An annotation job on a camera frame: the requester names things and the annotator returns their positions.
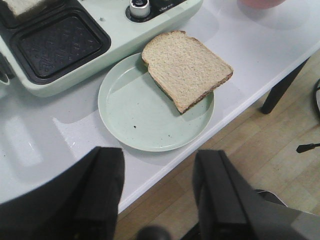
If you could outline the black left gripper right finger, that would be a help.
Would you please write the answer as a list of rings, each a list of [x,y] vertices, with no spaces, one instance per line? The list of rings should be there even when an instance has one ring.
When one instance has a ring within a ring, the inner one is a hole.
[[[203,240],[318,240],[320,217],[265,200],[222,150],[200,150],[193,192]]]

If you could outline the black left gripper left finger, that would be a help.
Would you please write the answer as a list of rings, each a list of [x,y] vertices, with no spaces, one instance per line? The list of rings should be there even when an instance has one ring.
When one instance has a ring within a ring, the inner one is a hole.
[[[125,178],[122,149],[95,147],[49,182],[0,206],[3,240],[111,240]]]

